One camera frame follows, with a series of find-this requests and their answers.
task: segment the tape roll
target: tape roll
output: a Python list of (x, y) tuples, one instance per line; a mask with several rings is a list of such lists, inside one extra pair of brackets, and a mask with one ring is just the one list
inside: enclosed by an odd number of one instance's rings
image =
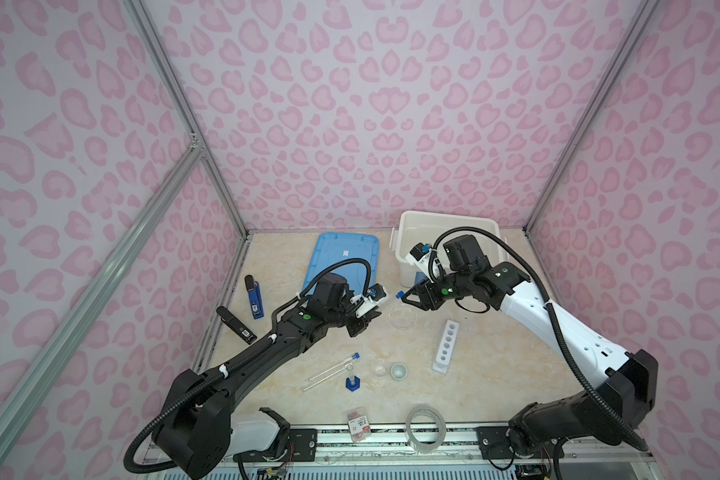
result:
[[(414, 417), (418, 416), (425, 416), (434, 420), (434, 424), (438, 428), (437, 440), (432, 443), (424, 443), (416, 439), (413, 431), (411, 430), (411, 420), (413, 420)], [(437, 450), (438, 447), (443, 443), (443, 440), (445, 440), (445, 420), (443, 420), (440, 412), (438, 412), (434, 408), (426, 405), (416, 405), (411, 410), (411, 413), (408, 414), (408, 419), (405, 421), (405, 437), (408, 440), (408, 444), (413, 447), (416, 452), (432, 453)]]

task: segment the blue tray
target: blue tray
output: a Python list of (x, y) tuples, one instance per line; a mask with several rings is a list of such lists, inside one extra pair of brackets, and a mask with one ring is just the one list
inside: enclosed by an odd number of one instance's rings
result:
[[(369, 285), (375, 283), (378, 238), (373, 235), (360, 234), (322, 234), (317, 238), (302, 289), (306, 288), (310, 280), (325, 268), (347, 258), (366, 259), (371, 264), (371, 283)], [(363, 283), (365, 283), (365, 267), (363, 265), (344, 265), (333, 272), (347, 279), (349, 288), (355, 291), (355, 295), (362, 292)]]

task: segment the pink heart patterned wall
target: pink heart patterned wall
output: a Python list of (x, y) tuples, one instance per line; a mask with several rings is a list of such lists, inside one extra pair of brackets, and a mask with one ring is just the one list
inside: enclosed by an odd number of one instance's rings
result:
[(667, 480), (720, 480), (720, 0), (672, 0), (533, 235), (566, 308), (659, 361)]
[(521, 226), (637, 0), (150, 0), (249, 228)]
[(188, 145), (117, 0), (0, 0), (0, 404)]
[(0, 480), (128, 477), (125, 449), (190, 368), (238, 242), (197, 166), (6, 458)]

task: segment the white storage container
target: white storage container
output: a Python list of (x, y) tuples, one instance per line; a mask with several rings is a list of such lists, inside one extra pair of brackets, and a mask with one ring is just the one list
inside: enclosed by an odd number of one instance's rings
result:
[[(411, 248), (419, 242), (422, 244), (433, 244), (443, 232), (457, 226), (475, 226), (501, 238), (499, 235), (499, 225), (489, 218), (430, 214), (429, 212), (417, 212), (414, 210), (403, 212), (403, 215), (400, 217), (400, 227), (398, 229), (392, 228), (392, 236), (389, 239), (389, 248), (394, 249), (394, 255), (397, 257), (398, 264), (400, 265), (401, 285), (412, 287), (416, 279), (416, 273), (419, 272), (418, 268), (405, 261), (405, 256), (408, 255)], [(445, 253), (443, 244), (450, 239), (466, 234), (470, 234), (470, 232), (458, 232), (448, 235), (440, 243), (438, 247), (438, 258), (446, 272), (450, 272), (451, 269), (448, 268), (450, 262), (448, 262), (448, 255)], [(484, 254), (488, 255), (491, 265), (500, 264), (507, 260), (507, 252), (490, 238), (480, 234), (472, 235), (478, 239), (480, 248)]]

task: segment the beige marble tabletop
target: beige marble tabletop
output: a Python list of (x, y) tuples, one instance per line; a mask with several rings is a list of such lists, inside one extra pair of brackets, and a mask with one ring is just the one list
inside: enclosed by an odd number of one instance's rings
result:
[[(388, 248), (390, 230), (363, 230), (379, 240), (376, 282), (391, 294), (365, 332), (349, 338), (346, 329), (330, 329), (305, 354), (281, 366), (238, 406), (250, 413), (259, 407), (273, 408), (293, 425), (346, 422), (345, 412), (364, 406), (372, 423), (402, 423), (414, 405), (428, 404), (447, 422), (506, 421), (530, 402), (549, 402), (581, 390), (565, 362), (544, 342), (502, 312), (474, 314), (446, 302), (440, 310), (418, 314), (409, 330), (396, 330), (388, 312), (401, 302), (394, 294), (403, 290), (398, 263)], [(538, 262), (521, 230), (501, 231), (512, 248), (537, 269)], [(293, 298), (304, 281), (319, 233), (255, 234), (240, 281), (229, 306), (231, 312), (261, 338), (269, 331), (272, 311)], [(259, 282), (265, 316), (254, 320), (243, 285), (245, 275)], [(464, 303), (472, 309), (480, 304)], [(446, 320), (459, 322), (460, 330), (447, 375), (432, 370), (432, 361)], [(247, 344), (227, 329), (222, 330), (213, 354), (213, 365), (233, 357)], [(306, 379), (331, 365), (360, 353), (355, 374), (361, 388), (350, 392), (345, 376), (302, 391)], [(408, 377), (378, 377), (377, 366), (387, 370), (403, 362)]]

